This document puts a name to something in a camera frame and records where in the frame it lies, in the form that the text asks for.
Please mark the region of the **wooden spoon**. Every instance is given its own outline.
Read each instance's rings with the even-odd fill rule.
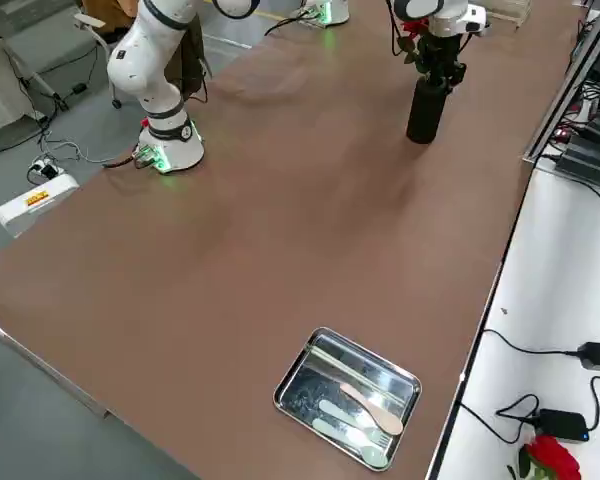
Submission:
[[[376,421],[378,427],[380,427],[382,430],[390,435],[400,435],[402,433],[404,428],[402,422],[393,413],[386,411],[382,407],[374,405],[348,383],[341,383],[340,390],[362,405],[364,409],[369,412],[369,415],[371,415]]]

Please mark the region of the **white table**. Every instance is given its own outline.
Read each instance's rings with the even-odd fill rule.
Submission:
[[[593,192],[535,171],[486,328],[529,349],[570,350],[600,341],[600,199]],[[462,401],[506,438],[515,437],[518,423],[494,412],[526,393],[538,395],[541,407],[580,412],[591,425],[589,379],[595,374],[577,359],[525,355],[485,334]],[[600,397],[600,382],[596,389]],[[522,439],[532,436],[525,427]],[[565,446],[583,478],[600,478],[600,426],[588,443]],[[506,465],[514,465],[517,448],[461,409],[438,478],[508,478]]]

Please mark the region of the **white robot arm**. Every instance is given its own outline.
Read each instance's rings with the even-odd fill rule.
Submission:
[[[197,164],[202,139],[184,108],[177,87],[164,69],[197,13],[198,0],[139,0],[133,26],[111,55],[107,72],[121,90],[134,95],[147,113],[134,152],[136,162],[151,163],[161,173]],[[213,0],[234,18],[249,16],[260,0]]]
[[[317,1],[303,0],[302,5]],[[148,125],[140,134],[134,159],[143,164],[152,164],[161,173],[190,168],[204,154],[202,139],[184,108],[185,102],[180,91],[164,76],[167,63],[197,13],[197,2],[139,0],[136,20],[114,50],[107,67],[112,82],[137,97],[147,113]],[[260,0],[212,2],[223,15],[242,19],[255,11]],[[346,9],[346,16],[342,16],[346,21],[346,0],[338,2]],[[431,47],[428,53],[433,52],[429,57],[433,58],[434,67],[438,61],[436,52],[440,48],[443,53],[453,57],[454,50],[456,53],[458,50],[458,37],[464,33],[480,32],[486,25],[484,8],[469,5],[468,0],[393,0],[393,7],[396,16],[403,21],[429,18],[431,38],[440,39],[439,42],[425,42]],[[432,71],[436,73],[438,69],[433,68]],[[442,75],[448,76],[447,72],[442,72]]]
[[[479,33],[487,26],[487,11],[468,0],[394,0],[393,10],[405,22],[428,17],[429,32],[437,37]]]

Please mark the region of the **white spoon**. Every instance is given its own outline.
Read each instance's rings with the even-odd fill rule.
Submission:
[[[374,468],[385,468],[389,465],[387,456],[382,450],[369,441],[367,436],[357,428],[349,428],[348,433],[343,433],[321,418],[316,418],[311,425],[327,437],[331,437],[358,450],[362,455],[362,459],[368,465]]]
[[[378,426],[390,435],[400,435],[404,426],[398,417],[393,413],[386,411],[384,408],[374,405],[367,400],[358,390],[348,383],[341,383],[340,390],[353,398],[356,402],[364,407],[373,417]]]
[[[377,427],[365,427],[361,425],[360,422],[349,415],[347,412],[342,410],[340,407],[337,407],[329,400],[320,400],[318,403],[318,407],[324,413],[331,415],[334,418],[337,418],[341,422],[346,423],[347,425],[351,425],[352,427],[360,429],[367,436],[369,440],[378,445],[381,448],[386,448],[391,443],[391,436],[384,433],[382,430]]]

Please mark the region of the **green led light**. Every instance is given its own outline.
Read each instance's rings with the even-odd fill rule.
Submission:
[[[320,6],[320,23],[329,25],[332,20],[331,2],[324,3]]]
[[[167,160],[164,149],[162,147],[158,147],[154,150],[155,153],[155,163],[153,164],[153,168],[158,170],[159,172],[165,172],[171,169],[171,164],[169,160]]]

